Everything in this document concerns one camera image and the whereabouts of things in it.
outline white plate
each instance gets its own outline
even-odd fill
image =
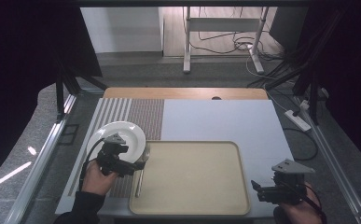
[[[125,140],[125,145],[129,147],[128,152],[119,154],[119,158],[123,161],[136,162],[145,150],[146,136],[139,126],[127,121],[109,123],[96,131],[87,144],[87,153],[90,152],[93,145],[99,141],[99,139],[106,138],[115,133],[118,133],[119,136]],[[104,143],[101,142],[96,146],[90,155],[90,160],[97,157],[103,144]]]

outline white table surface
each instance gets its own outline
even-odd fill
[[[165,100],[161,140],[236,143],[251,201],[251,210],[244,217],[273,216],[276,205],[260,202],[250,183],[255,180],[262,187],[273,186],[271,167],[284,159],[293,159],[272,101]],[[70,210],[73,200],[62,196],[56,213]],[[141,217],[131,212],[127,198],[106,198],[99,214]]]

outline power strip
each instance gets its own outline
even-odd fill
[[[293,111],[292,110],[287,110],[285,112],[285,115],[291,119],[291,121],[293,121],[302,131],[306,132],[308,130],[311,129],[311,126],[305,122],[302,118],[300,118],[299,116],[293,116]]]

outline wooden tray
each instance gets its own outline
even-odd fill
[[[232,142],[150,141],[142,191],[132,182],[139,215],[245,215],[250,210],[239,149]]]

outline white wall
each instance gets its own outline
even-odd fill
[[[83,7],[81,12],[96,53],[162,51],[159,7]]]

